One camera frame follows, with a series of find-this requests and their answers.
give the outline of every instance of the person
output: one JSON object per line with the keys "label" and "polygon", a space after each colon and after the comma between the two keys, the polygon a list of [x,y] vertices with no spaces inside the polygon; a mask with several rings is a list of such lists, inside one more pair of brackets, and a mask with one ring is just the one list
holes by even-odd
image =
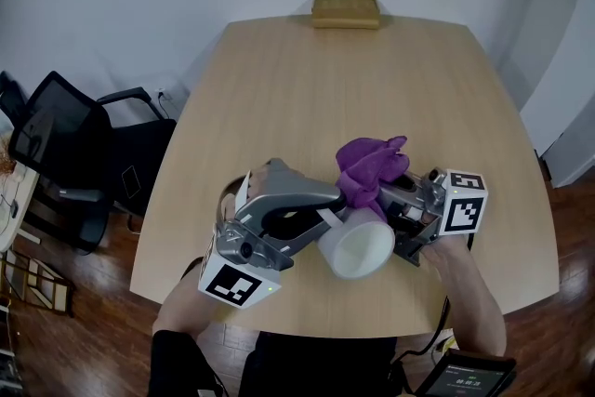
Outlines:
{"label": "person", "polygon": [[[252,173],[248,200],[266,178],[263,166]],[[232,218],[233,196],[222,203]],[[444,236],[422,249],[438,271],[451,302],[451,323],[463,351],[501,356],[506,348],[504,318],[467,249],[462,235]],[[152,327],[149,397],[224,395],[217,374],[196,339],[212,321],[220,301],[197,291],[201,259],[186,270],[165,299]],[[286,395],[394,396],[389,382],[396,337],[324,339],[260,333],[246,359],[240,397]]]}

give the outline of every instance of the white cup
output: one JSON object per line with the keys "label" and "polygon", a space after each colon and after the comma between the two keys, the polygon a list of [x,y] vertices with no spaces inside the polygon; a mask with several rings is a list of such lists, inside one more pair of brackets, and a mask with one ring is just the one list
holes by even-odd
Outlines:
{"label": "white cup", "polygon": [[354,280],[379,270],[394,249],[392,228],[368,207],[347,208],[341,221],[317,241],[333,273]]}

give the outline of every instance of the black and white marker cube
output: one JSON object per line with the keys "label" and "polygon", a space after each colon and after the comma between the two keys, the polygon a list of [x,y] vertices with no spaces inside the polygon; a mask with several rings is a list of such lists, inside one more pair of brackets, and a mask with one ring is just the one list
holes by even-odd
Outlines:
{"label": "black and white marker cube", "polygon": [[487,188],[481,174],[446,169],[443,220],[439,235],[475,233],[482,222]]}
{"label": "black and white marker cube", "polygon": [[215,240],[211,241],[203,260],[199,291],[243,310],[280,288],[277,270],[236,265],[222,257]]}

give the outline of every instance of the wooden floor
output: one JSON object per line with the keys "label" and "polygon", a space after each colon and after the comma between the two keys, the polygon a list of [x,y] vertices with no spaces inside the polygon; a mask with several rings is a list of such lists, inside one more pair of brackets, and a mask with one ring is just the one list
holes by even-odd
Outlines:
{"label": "wooden floor", "polygon": [[[549,190],[560,256],[561,291],[507,316],[507,354],[519,375],[510,396],[595,395],[595,178]],[[51,264],[76,285],[73,318],[11,307],[19,370],[28,395],[146,395],[151,326],[158,306],[128,291],[138,236],[113,216],[97,252],[79,256],[52,238],[42,246],[18,238],[17,250]],[[207,360],[231,395],[257,333],[213,324],[201,336]],[[419,349],[427,336],[400,339]],[[429,372],[430,356],[407,363],[412,387]]]}

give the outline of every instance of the device screen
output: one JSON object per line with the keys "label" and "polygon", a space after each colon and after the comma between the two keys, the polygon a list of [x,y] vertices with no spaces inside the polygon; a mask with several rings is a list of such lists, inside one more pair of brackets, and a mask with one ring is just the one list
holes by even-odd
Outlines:
{"label": "device screen", "polygon": [[133,165],[122,173],[122,181],[124,182],[124,188],[126,189],[128,198],[131,198],[140,191],[139,178],[137,178],[137,171],[134,170]]}
{"label": "device screen", "polygon": [[447,365],[426,395],[434,397],[484,397],[490,395],[504,372]]}

